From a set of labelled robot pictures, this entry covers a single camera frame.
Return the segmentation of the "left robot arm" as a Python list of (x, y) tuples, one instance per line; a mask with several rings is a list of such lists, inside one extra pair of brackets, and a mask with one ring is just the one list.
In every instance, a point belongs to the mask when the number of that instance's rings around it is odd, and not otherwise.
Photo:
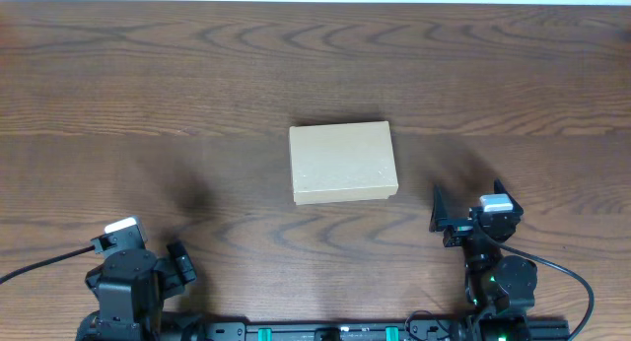
[(197, 279), (180, 242), (159, 258), (145, 248), (115, 252), (85, 279), (99, 309), (86, 316), (76, 341), (195, 341), (205, 338), (200, 316), (165, 312), (165, 300)]

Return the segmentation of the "cardboard box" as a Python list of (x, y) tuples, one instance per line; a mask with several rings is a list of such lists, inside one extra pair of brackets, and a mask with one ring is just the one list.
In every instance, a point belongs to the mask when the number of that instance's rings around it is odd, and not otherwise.
[(298, 205), (387, 199), (398, 191), (386, 121), (292, 126), (289, 146)]

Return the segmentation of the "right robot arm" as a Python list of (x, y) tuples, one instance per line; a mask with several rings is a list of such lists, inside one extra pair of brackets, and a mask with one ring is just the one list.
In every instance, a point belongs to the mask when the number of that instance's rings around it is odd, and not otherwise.
[(500, 180), (465, 218), (450, 217), (440, 188), (433, 188), (430, 231), (443, 235), (443, 246), (462, 249), (465, 296), (475, 306), (451, 323), (451, 340), (531, 338), (526, 312), (535, 302), (537, 267), (524, 257), (503, 255), (500, 247), (516, 232), (523, 213)]

